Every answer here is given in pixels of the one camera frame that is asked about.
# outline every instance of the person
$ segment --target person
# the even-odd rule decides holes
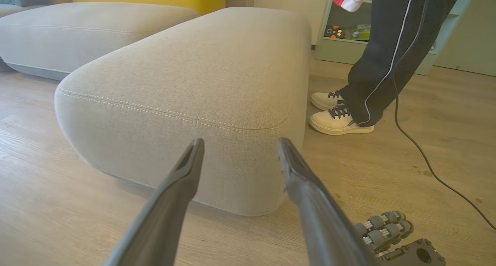
[[[348,84],[335,92],[311,96],[312,104],[324,111],[310,116],[310,124],[324,134],[372,132],[384,109],[396,99],[434,45],[456,2],[372,1],[370,40],[351,68]],[[422,29],[413,42],[421,22]]]

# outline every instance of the shelf board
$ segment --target shelf board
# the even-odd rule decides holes
[[[366,42],[366,41],[351,40],[351,39],[344,39],[344,38],[324,37],[323,39],[327,39],[327,40],[335,40],[335,41],[343,41],[343,42],[353,42],[353,43],[367,44],[367,42]]]

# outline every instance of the person's leg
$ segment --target person's leg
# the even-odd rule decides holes
[[[370,40],[363,56],[351,69],[348,85],[339,91],[347,107],[345,110],[317,113],[310,122],[317,129],[329,126],[328,134],[348,132],[371,132],[371,127],[382,117],[386,107],[396,98],[392,69],[397,65],[394,79],[400,92],[412,77],[436,40],[444,19],[456,0],[427,0],[426,15],[422,31],[412,45],[420,24],[425,0],[372,0],[372,28]],[[399,58],[412,46],[409,53]],[[337,124],[336,120],[346,118]]]

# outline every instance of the white piping on pants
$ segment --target white piping on pants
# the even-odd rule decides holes
[[[400,30],[400,35],[398,36],[398,41],[396,42],[396,48],[394,49],[394,53],[393,53],[393,58],[391,60],[391,65],[389,67],[389,71],[386,73],[386,75],[384,75],[384,77],[382,78],[381,82],[379,82],[379,84],[377,84],[376,88],[369,94],[369,96],[365,99],[365,109],[367,109],[367,113],[369,114],[369,119],[366,120],[365,122],[361,122],[361,123],[357,123],[358,125],[360,124],[364,124],[364,123],[367,123],[368,121],[370,121],[370,111],[369,111],[369,107],[367,106],[367,100],[370,98],[370,96],[377,90],[377,88],[379,88],[379,86],[381,86],[382,82],[384,81],[384,79],[386,79],[386,77],[389,76],[389,74],[391,73],[391,70],[393,69],[393,65],[394,65],[394,59],[396,58],[396,52],[398,51],[398,47],[399,47],[399,44],[400,44],[400,40],[401,40],[401,35],[403,33],[403,29],[405,28],[405,21],[406,21],[406,17],[408,15],[408,10],[410,9],[410,4],[411,4],[412,0],[409,0],[408,1],[408,5],[406,7],[406,11],[405,11],[405,16],[403,17],[403,23],[401,25],[401,30]]]

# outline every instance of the item on shelf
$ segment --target item on shelf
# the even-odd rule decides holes
[[[325,30],[326,30],[326,32],[324,34],[325,37],[349,39],[349,37],[347,37],[345,35],[345,29],[340,27],[340,26],[336,26],[336,25],[329,26],[328,25]]]
[[[370,24],[359,24],[355,29],[351,30],[351,39],[360,41],[369,41]]]

